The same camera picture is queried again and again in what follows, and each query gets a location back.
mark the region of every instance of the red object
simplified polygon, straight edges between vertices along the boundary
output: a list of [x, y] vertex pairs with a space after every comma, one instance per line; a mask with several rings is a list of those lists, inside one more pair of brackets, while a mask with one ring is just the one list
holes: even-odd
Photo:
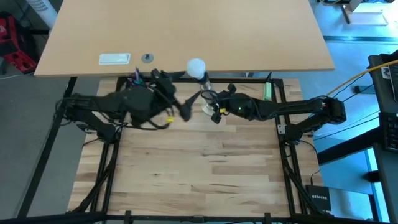
[[8, 12], [0, 12], [0, 56], [25, 74], [39, 62], [33, 36]]

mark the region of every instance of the small round object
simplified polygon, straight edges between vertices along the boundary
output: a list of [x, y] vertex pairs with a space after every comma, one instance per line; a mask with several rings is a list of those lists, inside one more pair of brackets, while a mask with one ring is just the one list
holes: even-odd
[[153, 54], [144, 54], [144, 55], [141, 57], [141, 60], [142, 60], [142, 62], [144, 62], [144, 63], [151, 63], [151, 62], [154, 61], [154, 59], [155, 59], [155, 57], [154, 57]]
[[202, 79], [205, 76], [206, 64], [200, 58], [194, 58], [187, 63], [187, 73], [192, 78]]

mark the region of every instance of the wood grain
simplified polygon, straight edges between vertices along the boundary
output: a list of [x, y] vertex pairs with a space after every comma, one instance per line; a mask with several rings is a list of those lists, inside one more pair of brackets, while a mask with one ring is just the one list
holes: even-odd
[[[130, 64], [99, 65], [104, 53]], [[35, 75], [176, 72], [197, 57], [211, 72], [334, 69], [307, 0], [65, 0]]]
[[[115, 83], [102, 80], [98, 95], [114, 91]], [[194, 83], [175, 85], [180, 100], [199, 89]], [[215, 83], [214, 88], [221, 91], [227, 85]], [[288, 100], [301, 99], [298, 80], [285, 80], [285, 86]], [[264, 84], [236, 87], [256, 98], [262, 98], [264, 91]], [[261, 217], [271, 212], [273, 217], [288, 217], [275, 121], [249, 122], [230, 115], [217, 125], [202, 112], [201, 103], [198, 99], [193, 105], [188, 123], [176, 118], [164, 131], [123, 130], [109, 213]], [[162, 122], [165, 116], [158, 118]], [[94, 138], [89, 134], [86, 141]], [[68, 209], [76, 207], [94, 185], [101, 150], [100, 142], [83, 148]], [[316, 154], [306, 144], [297, 146], [297, 154], [303, 181], [309, 183], [319, 169]], [[322, 184], [319, 174], [314, 181]], [[298, 210], [296, 190], [294, 198]]]

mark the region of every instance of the white rectangular object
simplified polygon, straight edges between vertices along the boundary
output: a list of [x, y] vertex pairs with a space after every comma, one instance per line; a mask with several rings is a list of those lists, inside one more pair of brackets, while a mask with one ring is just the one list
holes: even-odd
[[128, 65], [130, 58], [130, 53], [101, 54], [98, 63], [100, 65]]

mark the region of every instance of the green object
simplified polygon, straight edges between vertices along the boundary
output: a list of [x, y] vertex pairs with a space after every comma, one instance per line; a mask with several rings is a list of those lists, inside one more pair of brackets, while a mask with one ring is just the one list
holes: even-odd
[[262, 97], [263, 100], [271, 100], [272, 98], [272, 85], [271, 83], [267, 82], [264, 85], [264, 96]]

